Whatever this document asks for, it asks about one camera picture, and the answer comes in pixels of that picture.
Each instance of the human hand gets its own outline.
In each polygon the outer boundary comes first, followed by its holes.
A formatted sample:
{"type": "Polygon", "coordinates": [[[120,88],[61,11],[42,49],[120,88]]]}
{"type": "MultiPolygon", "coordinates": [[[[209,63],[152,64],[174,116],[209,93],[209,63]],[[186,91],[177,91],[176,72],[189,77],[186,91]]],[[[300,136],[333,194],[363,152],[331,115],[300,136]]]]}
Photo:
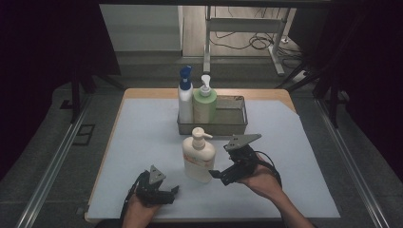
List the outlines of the human hand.
{"type": "Polygon", "coordinates": [[[136,196],[136,194],[134,194],[129,200],[128,208],[125,213],[123,227],[146,227],[161,207],[161,205],[144,205],[144,203],[136,196]]]}
{"type": "MultiPolygon", "coordinates": [[[[264,161],[258,153],[257,156],[261,161],[264,161]]],[[[272,171],[260,164],[256,167],[255,172],[251,176],[238,180],[238,182],[245,184],[256,194],[269,200],[284,195],[272,171]]]]}

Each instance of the pump bottle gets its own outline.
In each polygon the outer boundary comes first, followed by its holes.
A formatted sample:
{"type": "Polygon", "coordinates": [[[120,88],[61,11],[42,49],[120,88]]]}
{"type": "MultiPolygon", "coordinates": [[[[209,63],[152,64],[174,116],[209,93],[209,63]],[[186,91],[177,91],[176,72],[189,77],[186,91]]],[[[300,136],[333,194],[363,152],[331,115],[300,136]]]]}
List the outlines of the pump bottle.
{"type": "Polygon", "coordinates": [[[201,127],[192,131],[192,136],[182,143],[184,173],[189,178],[199,182],[209,182],[212,177],[208,170],[214,169],[216,148],[204,138],[213,138],[205,134],[201,127]]]}
{"type": "Polygon", "coordinates": [[[179,123],[193,123],[193,85],[190,81],[191,66],[185,66],[181,69],[181,82],[178,86],[179,99],[179,123]]]}
{"type": "Polygon", "coordinates": [[[193,92],[193,121],[210,124],[216,115],[217,92],[210,87],[210,76],[202,75],[203,85],[193,92]]]}

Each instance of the pump nozzle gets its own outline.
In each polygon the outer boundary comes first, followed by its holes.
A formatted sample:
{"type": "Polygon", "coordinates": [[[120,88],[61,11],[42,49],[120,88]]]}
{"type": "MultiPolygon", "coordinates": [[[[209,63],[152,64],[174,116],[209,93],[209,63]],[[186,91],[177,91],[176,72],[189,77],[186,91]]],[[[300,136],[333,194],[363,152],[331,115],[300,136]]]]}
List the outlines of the pump nozzle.
{"type": "Polygon", "coordinates": [[[210,79],[211,79],[210,75],[204,74],[201,76],[201,81],[203,83],[203,86],[201,87],[201,95],[203,97],[210,96],[211,91],[210,79]]]}
{"type": "Polygon", "coordinates": [[[205,145],[205,140],[204,138],[211,139],[213,138],[212,135],[204,133],[204,130],[201,127],[195,127],[192,130],[192,136],[193,136],[193,146],[195,148],[203,148],[205,145]]]}

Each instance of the floor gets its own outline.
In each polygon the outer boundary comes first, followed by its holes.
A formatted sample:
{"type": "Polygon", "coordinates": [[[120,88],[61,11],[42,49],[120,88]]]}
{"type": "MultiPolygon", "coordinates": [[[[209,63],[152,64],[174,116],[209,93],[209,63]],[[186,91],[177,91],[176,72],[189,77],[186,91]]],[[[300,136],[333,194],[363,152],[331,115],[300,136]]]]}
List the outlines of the floor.
{"type": "MultiPolygon", "coordinates": [[[[281,19],[286,9],[279,8],[238,8],[238,7],[212,7],[211,17],[220,18],[270,18],[281,19]]],[[[291,9],[287,26],[284,29],[284,37],[288,33],[290,25],[294,18],[295,9],[291,9]]],[[[183,56],[203,56],[203,47],[205,41],[205,7],[183,7],[183,56]]],[[[234,34],[228,32],[211,32],[210,39],[211,55],[212,56],[269,56],[267,48],[269,42],[264,40],[268,38],[267,34],[260,33],[258,37],[262,39],[263,43],[256,41],[255,46],[247,47],[250,45],[250,39],[256,33],[242,33],[237,32],[234,34]]],[[[290,44],[281,44],[284,48],[296,48],[292,42],[290,44]]]]}

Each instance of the gray floor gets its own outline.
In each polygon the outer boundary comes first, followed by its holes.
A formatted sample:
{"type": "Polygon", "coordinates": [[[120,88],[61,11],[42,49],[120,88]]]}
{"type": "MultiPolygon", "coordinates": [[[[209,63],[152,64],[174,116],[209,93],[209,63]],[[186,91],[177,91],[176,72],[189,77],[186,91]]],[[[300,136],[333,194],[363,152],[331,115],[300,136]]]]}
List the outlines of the gray floor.
{"type": "MultiPolygon", "coordinates": [[[[177,87],[178,72],[184,65],[194,68],[194,84],[200,85],[201,58],[161,55],[139,58],[127,53],[118,53],[118,57],[123,75],[113,78],[125,86],[177,87]]],[[[214,58],[212,85],[272,88],[282,79],[276,75],[270,63],[269,59],[214,58]]],[[[94,80],[98,89],[89,95],[90,104],[83,120],[83,124],[95,124],[93,136],[89,145],[72,145],[69,149],[33,227],[93,227],[93,224],[84,220],[84,212],[123,96],[121,90],[98,77],[94,77],[94,80]]],[[[291,95],[341,218],[312,220],[319,227],[375,227],[311,95],[313,86],[307,85],[291,95]]],[[[46,119],[19,161],[0,182],[1,227],[15,226],[65,137],[70,127],[71,111],[59,107],[63,100],[69,99],[69,85],[54,91],[53,105],[46,119]]],[[[383,209],[390,227],[402,227],[402,183],[356,127],[343,105],[339,106],[337,116],[339,132],[383,209]]],[[[82,140],[80,137],[75,139],[76,142],[82,140]]]]}

